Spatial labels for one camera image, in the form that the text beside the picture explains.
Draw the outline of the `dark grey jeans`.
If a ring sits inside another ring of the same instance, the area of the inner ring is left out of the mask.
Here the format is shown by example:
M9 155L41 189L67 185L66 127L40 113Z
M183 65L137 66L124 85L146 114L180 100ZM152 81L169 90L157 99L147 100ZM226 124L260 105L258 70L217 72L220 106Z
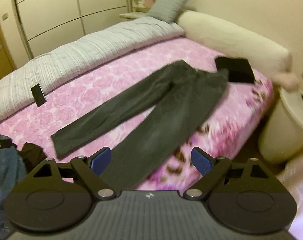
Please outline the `dark grey jeans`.
M51 139L59 159L149 110L149 115L111 151L102 180L114 190L137 187L210 116L224 95L229 73L197 70L176 61L104 102Z

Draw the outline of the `blue denim jeans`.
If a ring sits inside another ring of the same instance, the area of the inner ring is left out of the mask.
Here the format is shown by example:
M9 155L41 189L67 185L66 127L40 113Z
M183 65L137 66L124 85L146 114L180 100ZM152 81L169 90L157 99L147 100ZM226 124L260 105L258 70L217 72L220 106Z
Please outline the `blue denim jeans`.
M24 162L18 154L12 140L0 135L0 145L6 140L5 147L0 148L0 239L7 239L12 234L3 209L3 202L10 191L26 176Z

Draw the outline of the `black folded garment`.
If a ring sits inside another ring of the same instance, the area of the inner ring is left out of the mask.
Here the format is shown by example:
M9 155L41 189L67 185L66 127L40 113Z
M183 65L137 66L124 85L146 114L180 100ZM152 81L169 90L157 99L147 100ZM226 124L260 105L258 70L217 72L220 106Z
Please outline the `black folded garment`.
M26 173L30 173L36 166L47 158L47 155L40 146L29 142L24 144L18 154L24 162Z

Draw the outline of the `black smartphone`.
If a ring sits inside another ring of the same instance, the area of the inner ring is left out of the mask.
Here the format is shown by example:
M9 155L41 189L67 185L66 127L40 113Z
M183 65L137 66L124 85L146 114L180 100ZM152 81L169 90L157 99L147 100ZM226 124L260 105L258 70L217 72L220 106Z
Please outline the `black smartphone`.
M31 88L31 92L37 107L40 107L47 102L45 95L40 87L40 84L33 86Z

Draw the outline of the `pink rose blanket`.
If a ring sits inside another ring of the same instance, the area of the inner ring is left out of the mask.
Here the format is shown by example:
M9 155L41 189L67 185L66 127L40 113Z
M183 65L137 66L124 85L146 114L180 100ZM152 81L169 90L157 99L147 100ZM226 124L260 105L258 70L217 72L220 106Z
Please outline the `pink rose blanket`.
M22 148L27 142L40 146L53 158L51 135L103 102L139 82L166 64L184 60L190 66L215 72L219 52L186 38L134 51L57 88L41 107L30 105L0 123L0 134ZM140 190L184 191L200 173L190 163L192 148L208 154L234 158L244 146L273 101L270 79L254 72L256 82L230 83L212 116L155 172L140 184Z

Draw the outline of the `white round bin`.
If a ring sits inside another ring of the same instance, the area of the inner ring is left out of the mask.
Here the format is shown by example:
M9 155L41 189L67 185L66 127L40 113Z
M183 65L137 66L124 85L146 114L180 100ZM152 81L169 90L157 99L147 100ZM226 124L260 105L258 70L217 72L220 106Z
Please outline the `white round bin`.
M303 150L303 91L279 90L279 99L258 139L258 148L269 163L287 161Z

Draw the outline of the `white striped duvet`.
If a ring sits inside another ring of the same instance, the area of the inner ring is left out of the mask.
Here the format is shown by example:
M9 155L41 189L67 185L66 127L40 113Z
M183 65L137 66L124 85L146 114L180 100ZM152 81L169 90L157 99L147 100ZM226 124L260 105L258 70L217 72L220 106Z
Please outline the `white striped duvet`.
M184 35L176 23L152 17L121 22L35 57L0 80L0 122L34 102L31 89L44 94L133 50Z

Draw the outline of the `black folded cloth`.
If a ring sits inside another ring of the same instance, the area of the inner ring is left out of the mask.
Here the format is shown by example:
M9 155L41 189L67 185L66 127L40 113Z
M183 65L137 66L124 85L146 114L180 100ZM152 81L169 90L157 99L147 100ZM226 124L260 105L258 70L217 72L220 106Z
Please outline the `black folded cloth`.
M217 70L227 69L229 82L254 84L256 79L248 59L219 56L215 59Z

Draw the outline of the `cream sliding wardrobe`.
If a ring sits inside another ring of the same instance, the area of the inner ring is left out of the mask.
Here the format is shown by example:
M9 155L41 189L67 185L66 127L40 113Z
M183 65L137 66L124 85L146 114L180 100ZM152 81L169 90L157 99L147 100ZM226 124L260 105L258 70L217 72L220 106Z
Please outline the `cream sliding wardrobe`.
M31 57L120 22L128 0L14 0Z

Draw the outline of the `white bedside shelf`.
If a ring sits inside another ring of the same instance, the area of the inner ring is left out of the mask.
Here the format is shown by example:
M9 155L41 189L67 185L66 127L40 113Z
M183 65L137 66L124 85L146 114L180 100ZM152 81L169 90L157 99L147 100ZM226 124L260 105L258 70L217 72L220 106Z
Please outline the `white bedside shelf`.
M130 21L145 16L156 0L127 0L128 12L119 15L121 20Z

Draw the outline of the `grey striped pillow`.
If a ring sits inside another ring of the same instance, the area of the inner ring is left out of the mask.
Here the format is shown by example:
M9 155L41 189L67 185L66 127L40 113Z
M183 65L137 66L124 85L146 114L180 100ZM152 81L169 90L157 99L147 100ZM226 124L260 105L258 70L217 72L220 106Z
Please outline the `grey striped pillow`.
M173 23L182 7L189 0L157 0L147 12L146 16L156 18L167 23Z

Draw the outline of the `wall light switch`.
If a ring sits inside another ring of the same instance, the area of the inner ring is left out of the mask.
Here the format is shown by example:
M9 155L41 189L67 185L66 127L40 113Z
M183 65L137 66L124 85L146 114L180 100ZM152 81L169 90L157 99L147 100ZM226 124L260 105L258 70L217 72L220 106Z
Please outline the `wall light switch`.
M8 13L2 15L2 20L5 21L8 19Z

